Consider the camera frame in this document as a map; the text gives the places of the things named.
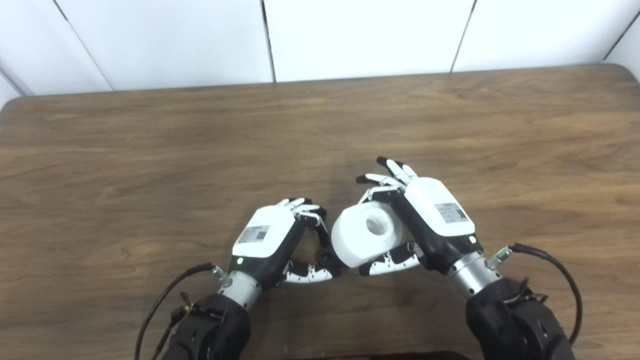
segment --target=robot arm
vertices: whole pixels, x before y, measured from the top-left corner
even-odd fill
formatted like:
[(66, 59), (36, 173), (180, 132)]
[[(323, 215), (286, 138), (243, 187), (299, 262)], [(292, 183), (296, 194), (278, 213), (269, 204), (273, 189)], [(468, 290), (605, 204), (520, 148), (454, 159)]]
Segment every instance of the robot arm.
[[(238, 359), (251, 336), (249, 310), (260, 294), (283, 281), (310, 283), (332, 279), (338, 268), (326, 268), (291, 259), (305, 229), (316, 230), (320, 243), (326, 246), (329, 235), (324, 226), (326, 211), (308, 199), (284, 199), (278, 204), (258, 209), (236, 240), (229, 274), (217, 266), (199, 266), (212, 270), (222, 286), (217, 293), (172, 313), (167, 328), (152, 360), (160, 354), (173, 326), (177, 325), (163, 360), (233, 360)], [(140, 344), (148, 320), (157, 305), (177, 284), (174, 281), (152, 308), (138, 337), (135, 359), (140, 357)]]
[[(358, 183), (373, 183), (360, 202), (391, 203), (415, 244), (402, 244), (360, 266), (361, 275), (404, 270), (422, 263), (428, 270), (448, 276), (467, 300), (467, 325), (479, 340), (484, 358), (525, 360), (575, 360), (571, 343), (582, 318), (582, 300), (575, 281), (557, 260), (541, 250), (516, 244), (487, 259), (476, 228), (451, 192), (438, 180), (418, 177), (399, 161), (379, 157), (391, 176), (366, 174)], [(546, 296), (496, 270), (512, 252), (523, 252), (551, 261), (567, 277), (576, 296), (577, 317), (571, 339), (553, 312)]]

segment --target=wood grain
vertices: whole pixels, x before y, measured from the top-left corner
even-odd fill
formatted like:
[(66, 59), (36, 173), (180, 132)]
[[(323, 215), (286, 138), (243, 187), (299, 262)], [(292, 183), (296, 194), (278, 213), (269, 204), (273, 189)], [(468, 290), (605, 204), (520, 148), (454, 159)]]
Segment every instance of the wood grain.
[[(256, 208), (310, 197), (332, 224), (378, 155), (441, 179), (487, 252), (520, 241), (566, 264), (585, 303), (578, 359), (640, 357), (640, 88), (595, 65), (14, 100), (0, 113), (3, 358), (130, 359), (155, 296), (187, 267), (226, 266)], [(296, 255), (315, 246), (309, 235)], [(510, 262), (502, 273), (528, 275), (570, 331), (563, 278)], [(216, 288), (204, 276), (178, 290)], [(464, 300), (418, 268), (283, 285), (252, 327), (243, 359), (481, 358)]]

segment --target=white wall panel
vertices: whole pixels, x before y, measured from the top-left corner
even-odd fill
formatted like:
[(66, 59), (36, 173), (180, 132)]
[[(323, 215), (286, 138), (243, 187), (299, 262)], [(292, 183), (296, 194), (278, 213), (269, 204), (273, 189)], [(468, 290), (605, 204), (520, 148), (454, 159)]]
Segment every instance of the white wall panel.
[(0, 111), (4, 105), (11, 99), (20, 96), (9, 81), (0, 73)]
[(473, 0), (265, 0), (277, 81), (449, 72)]
[(111, 91), (51, 0), (0, 0), (0, 69), (26, 95)]
[(271, 82), (259, 0), (58, 0), (115, 90)]
[(477, 0), (454, 71), (600, 63), (638, 0)]
[(620, 64), (640, 81), (640, 17), (607, 57), (607, 63)]

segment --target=white robotic hand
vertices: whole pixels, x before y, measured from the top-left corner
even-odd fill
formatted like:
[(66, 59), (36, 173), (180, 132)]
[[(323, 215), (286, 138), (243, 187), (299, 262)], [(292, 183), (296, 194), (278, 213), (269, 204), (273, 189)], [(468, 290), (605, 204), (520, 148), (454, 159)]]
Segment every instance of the white robotic hand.
[(308, 283), (338, 276), (338, 268), (321, 268), (291, 260), (307, 227), (316, 230), (321, 246), (329, 245), (325, 216), (322, 207), (304, 198), (284, 199), (258, 209), (234, 244), (230, 272), (252, 277), (261, 291), (282, 281)]
[(366, 174), (358, 183), (377, 185), (368, 189), (360, 202), (391, 203), (398, 217), (415, 239), (382, 254), (360, 267), (362, 275), (404, 270), (418, 261), (428, 270), (447, 274), (453, 264), (466, 254), (482, 251), (476, 227), (458, 201), (441, 181), (418, 175), (404, 163), (378, 157), (390, 176)]

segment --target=label sticker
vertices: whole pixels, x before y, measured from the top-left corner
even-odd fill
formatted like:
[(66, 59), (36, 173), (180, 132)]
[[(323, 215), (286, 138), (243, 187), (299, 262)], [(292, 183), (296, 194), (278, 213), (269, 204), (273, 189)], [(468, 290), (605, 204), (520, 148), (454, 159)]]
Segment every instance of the label sticker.
[(436, 204), (436, 209), (438, 209), (447, 224), (451, 224), (452, 222), (469, 221), (464, 211), (460, 208), (460, 205), (455, 202), (443, 202), (442, 204)]
[(264, 241), (264, 237), (267, 236), (269, 231), (268, 225), (245, 227), (238, 244), (244, 243), (261, 243)]

